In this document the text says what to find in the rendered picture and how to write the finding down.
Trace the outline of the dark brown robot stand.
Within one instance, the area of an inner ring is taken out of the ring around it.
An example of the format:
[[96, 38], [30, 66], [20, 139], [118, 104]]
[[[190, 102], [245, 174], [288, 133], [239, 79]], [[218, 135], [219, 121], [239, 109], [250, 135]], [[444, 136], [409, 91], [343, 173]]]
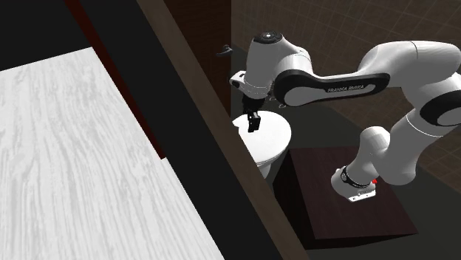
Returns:
[[376, 196], [349, 202], [330, 184], [356, 146], [292, 148], [273, 181], [275, 197], [306, 250], [355, 247], [417, 233], [393, 190], [379, 180]]

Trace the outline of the white wood-grain panel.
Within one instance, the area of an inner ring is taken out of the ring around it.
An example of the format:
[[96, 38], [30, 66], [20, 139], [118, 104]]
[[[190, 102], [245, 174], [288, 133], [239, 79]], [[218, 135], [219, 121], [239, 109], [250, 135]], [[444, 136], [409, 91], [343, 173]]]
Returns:
[[92, 48], [0, 72], [0, 260], [225, 260]]

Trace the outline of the brown wooden door frame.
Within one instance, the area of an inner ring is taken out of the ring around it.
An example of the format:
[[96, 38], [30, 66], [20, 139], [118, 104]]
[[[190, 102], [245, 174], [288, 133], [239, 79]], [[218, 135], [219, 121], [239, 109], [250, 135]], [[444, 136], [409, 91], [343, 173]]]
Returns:
[[163, 0], [137, 0], [282, 260], [310, 260]]

